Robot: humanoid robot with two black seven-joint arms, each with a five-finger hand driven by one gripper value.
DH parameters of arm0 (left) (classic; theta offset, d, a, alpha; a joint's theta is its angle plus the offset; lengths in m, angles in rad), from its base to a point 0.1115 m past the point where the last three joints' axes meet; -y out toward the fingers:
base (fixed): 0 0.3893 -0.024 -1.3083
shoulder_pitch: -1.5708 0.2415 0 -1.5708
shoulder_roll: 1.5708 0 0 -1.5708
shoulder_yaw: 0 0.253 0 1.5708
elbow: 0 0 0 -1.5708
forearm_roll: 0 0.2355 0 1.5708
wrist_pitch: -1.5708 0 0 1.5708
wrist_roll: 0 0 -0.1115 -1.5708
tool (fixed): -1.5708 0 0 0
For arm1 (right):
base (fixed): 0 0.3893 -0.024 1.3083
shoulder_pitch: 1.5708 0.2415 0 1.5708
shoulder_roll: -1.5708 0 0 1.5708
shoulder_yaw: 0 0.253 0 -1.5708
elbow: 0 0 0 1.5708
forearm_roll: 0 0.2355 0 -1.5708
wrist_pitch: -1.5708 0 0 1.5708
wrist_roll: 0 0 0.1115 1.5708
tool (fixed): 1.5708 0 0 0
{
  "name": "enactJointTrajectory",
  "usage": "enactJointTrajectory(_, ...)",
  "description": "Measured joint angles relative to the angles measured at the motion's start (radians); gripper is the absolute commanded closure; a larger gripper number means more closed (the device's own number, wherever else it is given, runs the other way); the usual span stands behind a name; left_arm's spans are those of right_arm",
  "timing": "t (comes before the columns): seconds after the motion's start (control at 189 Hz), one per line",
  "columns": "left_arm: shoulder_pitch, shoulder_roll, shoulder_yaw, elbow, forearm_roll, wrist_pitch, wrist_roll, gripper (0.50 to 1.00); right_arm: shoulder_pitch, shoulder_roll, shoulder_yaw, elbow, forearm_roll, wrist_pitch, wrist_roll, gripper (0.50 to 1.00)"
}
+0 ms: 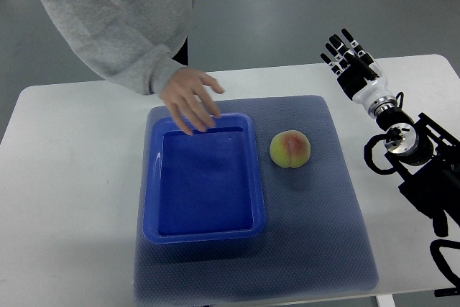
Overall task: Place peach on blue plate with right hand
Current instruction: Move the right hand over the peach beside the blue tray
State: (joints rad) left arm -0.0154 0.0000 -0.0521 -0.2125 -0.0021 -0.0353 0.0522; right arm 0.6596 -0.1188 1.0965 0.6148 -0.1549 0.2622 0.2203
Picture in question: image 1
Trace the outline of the person's bare hand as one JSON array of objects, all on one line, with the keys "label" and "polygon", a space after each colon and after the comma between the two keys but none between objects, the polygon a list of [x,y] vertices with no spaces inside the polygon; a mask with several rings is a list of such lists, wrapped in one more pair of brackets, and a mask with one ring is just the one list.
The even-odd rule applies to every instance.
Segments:
[{"label": "person's bare hand", "polygon": [[217,94],[225,92],[209,74],[193,68],[182,68],[174,73],[160,94],[172,119],[187,135],[192,135],[193,130],[185,120],[198,131],[205,132],[215,127],[214,118],[221,116],[220,108],[207,92],[207,87]]}]

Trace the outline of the grey sweater forearm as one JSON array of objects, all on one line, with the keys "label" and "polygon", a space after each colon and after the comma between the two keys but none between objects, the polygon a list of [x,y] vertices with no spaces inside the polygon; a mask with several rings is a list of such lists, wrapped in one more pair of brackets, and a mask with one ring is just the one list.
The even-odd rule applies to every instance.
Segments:
[{"label": "grey sweater forearm", "polygon": [[72,51],[96,74],[142,95],[162,93],[183,65],[194,0],[41,0]]}]

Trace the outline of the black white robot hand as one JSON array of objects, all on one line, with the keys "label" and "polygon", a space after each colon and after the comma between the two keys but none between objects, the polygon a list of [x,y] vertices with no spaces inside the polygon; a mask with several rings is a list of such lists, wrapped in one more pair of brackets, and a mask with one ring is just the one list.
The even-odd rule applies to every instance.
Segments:
[{"label": "black white robot hand", "polygon": [[396,105],[382,69],[347,29],[343,28],[341,35],[330,36],[325,47],[328,53],[322,53],[321,59],[336,76],[345,95],[362,105],[368,115],[376,118]]}]

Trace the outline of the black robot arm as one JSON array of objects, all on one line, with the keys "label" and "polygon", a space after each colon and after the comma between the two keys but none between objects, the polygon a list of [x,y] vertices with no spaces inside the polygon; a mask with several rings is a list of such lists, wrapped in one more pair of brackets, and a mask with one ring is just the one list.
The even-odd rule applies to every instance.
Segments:
[{"label": "black robot arm", "polygon": [[374,101],[369,114],[382,133],[364,146],[364,161],[379,175],[398,173],[401,194],[433,225],[437,238],[430,244],[436,267],[453,285],[435,290],[437,297],[459,294],[459,276],[442,249],[458,249],[449,240],[448,220],[459,221],[459,141],[424,113],[413,121],[403,111],[403,93]]}]

